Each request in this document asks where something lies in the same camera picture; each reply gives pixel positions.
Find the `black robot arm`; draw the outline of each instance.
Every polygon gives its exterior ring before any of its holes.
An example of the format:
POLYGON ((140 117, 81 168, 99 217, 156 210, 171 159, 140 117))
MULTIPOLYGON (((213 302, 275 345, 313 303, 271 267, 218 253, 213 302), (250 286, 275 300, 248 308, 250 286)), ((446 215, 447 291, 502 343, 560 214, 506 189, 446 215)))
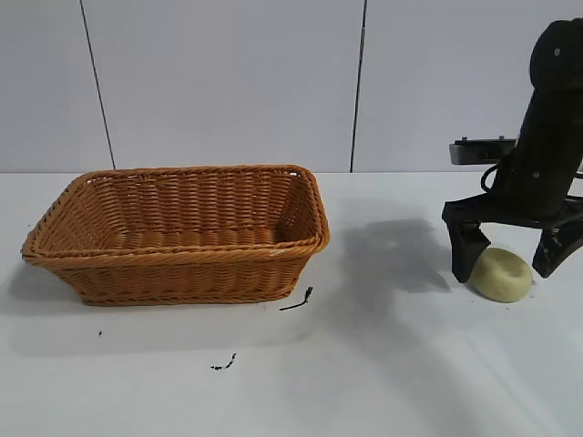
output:
POLYGON ((530 59, 533 95, 517 140, 456 141, 454 164, 496 171, 486 193, 446 202, 452 271, 466 282, 490 241, 485 222, 542 229, 533 267, 547 278, 583 246, 583 199, 568 195, 583 158, 583 19, 552 23, 530 59))

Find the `black mark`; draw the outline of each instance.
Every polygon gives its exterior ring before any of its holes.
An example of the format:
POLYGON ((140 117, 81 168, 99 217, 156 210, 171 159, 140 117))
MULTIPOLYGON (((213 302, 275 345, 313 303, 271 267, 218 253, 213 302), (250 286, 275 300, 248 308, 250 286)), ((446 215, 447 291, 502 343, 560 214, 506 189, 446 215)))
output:
POLYGON ((230 357, 229 364, 227 364, 226 366, 210 366, 210 368, 213 369, 214 371, 222 371, 223 369, 228 369, 230 366, 233 365, 233 362, 235 361, 236 356, 237 356, 237 354, 233 353, 233 356, 230 357))
POLYGON ((280 308, 280 311, 292 310, 294 308, 300 307, 301 305, 305 305, 306 303, 308 303, 308 298, 312 294, 312 290, 313 290, 313 287, 308 287, 308 289, 306 290, 306 294, 303 297, 303 302, 302 303, 298 303, 296 305, 291 305, 290 307, 280 308))

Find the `round sponge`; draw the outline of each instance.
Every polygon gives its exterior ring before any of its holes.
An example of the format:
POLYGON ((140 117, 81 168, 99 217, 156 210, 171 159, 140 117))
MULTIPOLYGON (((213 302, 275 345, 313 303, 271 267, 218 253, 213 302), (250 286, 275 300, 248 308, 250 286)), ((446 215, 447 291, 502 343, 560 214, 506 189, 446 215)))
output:
POLYGON ((516 302, 528 294, 532 271, 514 253, 489 248, 478 258, 468 284, 491 300, 516 302))

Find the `cable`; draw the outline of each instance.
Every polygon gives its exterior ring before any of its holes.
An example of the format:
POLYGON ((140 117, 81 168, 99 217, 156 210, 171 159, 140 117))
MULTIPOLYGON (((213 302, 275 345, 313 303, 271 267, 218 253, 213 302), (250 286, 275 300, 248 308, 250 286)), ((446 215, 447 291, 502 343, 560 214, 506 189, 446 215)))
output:
POLYGON ((484 172, 484 174, 482 175, 482 178, 480 179, 480 187, 482 187, 482 189, 486 193, 489 193, 490 192, 490 187, 488 185, 486 185, 486 181, 488 179, 488 176, 490 176, 496 170, 498 170, 498 164, 496 164, 495 166, 492 166, 491 168, 489 168, 488 170, 486 170, 484 172))

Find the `white wall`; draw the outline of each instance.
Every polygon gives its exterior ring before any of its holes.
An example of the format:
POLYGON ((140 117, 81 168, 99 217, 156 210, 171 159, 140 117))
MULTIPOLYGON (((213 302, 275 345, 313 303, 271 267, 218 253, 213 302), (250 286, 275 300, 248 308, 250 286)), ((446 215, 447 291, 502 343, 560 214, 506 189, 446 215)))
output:
POLYGON ((581 15, 580 0, 369 0, 355 171, 461 169, 453 140, 515 137, 535 42, 581 15))
POLYGON ((111 168, 77 0, 0 2, 0 171, 111 168))
POLYGON ((85 0, 119 168, 347 171, 362 0, 85 0))

